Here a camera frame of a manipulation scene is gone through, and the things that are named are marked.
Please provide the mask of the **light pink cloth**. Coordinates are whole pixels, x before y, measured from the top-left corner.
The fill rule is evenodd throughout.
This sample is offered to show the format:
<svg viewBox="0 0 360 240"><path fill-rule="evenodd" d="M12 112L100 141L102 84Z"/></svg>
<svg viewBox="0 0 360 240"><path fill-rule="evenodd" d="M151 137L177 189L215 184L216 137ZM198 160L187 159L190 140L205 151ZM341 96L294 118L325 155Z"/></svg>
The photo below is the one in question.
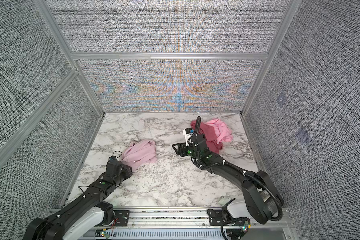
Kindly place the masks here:
<svg viewBox="0 0 360 240"><path fill-rule="evenodd" d="M122 154L122 162L135 172L139 167L148 163L156 163L156 143L153 140L132 142Z"/></svg>

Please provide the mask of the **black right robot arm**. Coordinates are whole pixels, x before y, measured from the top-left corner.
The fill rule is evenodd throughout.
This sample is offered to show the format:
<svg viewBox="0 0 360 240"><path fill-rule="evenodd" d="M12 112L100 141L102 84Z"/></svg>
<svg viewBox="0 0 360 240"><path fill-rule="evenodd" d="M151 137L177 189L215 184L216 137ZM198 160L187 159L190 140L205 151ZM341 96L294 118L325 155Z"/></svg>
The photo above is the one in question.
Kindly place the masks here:
<svg viewBox="0 0 360 240"><path fill-rule="evenodd" d="M203 134L194 134L183 143L173 144L172 148L178 156L190 157L199 170L221 176L240 188L245 207L257 222L282 220L284 200L266 172L249 171L225 160L208 148Z"/></svg>

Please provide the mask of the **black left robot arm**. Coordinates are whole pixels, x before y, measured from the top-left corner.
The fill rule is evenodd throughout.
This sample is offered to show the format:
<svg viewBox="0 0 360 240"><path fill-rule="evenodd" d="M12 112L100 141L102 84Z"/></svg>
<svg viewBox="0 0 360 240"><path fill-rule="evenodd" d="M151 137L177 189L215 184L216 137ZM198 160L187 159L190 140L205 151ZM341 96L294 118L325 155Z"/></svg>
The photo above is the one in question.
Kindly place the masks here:
<svg viewBox="0 0 360 240"><path fill-rule="evenodd" d="M23 239L77 240L94 226L111 225L115 220L113 205L105 199L132 175L132 167L117 160L108 161L106 171L79 197L44 219L34 219Z"/></svg>

